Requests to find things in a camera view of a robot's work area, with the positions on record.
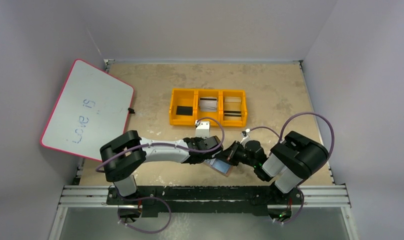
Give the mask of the brown leather card holder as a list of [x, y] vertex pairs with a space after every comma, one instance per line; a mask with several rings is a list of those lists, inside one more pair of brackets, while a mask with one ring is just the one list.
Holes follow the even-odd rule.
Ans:
[[231, 174], [232, 169], [233, 169], [232, 165], [230, 165], [222, 160], [219, 160], [217, 158], [207, 159], [204, 161], [204, 163], [225, 177], [228, 177]]

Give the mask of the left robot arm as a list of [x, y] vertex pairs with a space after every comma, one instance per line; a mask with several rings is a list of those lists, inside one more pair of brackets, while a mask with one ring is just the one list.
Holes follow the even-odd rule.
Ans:
[[123, 197], [137, 192], [132, 173], [144, 163], [169, 161], [180, 164], [200, 164], [213, 159], [223, 150], [218, 136], [186, 137], [177, 141], [150, 140], [130, 130], [100, 148], [102, 164], [96, 171], [117, 188]]

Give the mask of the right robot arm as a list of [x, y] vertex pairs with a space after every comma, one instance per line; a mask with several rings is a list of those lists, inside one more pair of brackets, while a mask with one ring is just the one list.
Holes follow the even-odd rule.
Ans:
[[330, 153], [323, 145], [295, 131], [274, 145], [269, 155], [257, 140], [235, 141], [216, 155], [217, 159], [232, 166], [244, 164], [253, 167], [254, 173], [264, 182], [279, 176], [271, 186], [283, 194], [310, 178], [329, 157]]

